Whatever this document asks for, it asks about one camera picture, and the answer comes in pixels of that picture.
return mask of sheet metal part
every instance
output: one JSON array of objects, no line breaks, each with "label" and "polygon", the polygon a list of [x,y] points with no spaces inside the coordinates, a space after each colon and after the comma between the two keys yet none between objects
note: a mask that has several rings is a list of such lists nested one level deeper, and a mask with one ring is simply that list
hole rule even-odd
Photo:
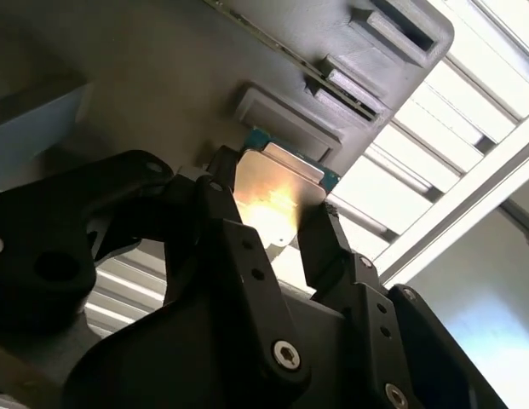
[{"label": "sheet metal part", "polygon": [[244,223],[256,228],[264,247],[287,246],[304,211],[325,200],[323,172],[269,143],[247,150],[238,163],[234,198]]}]

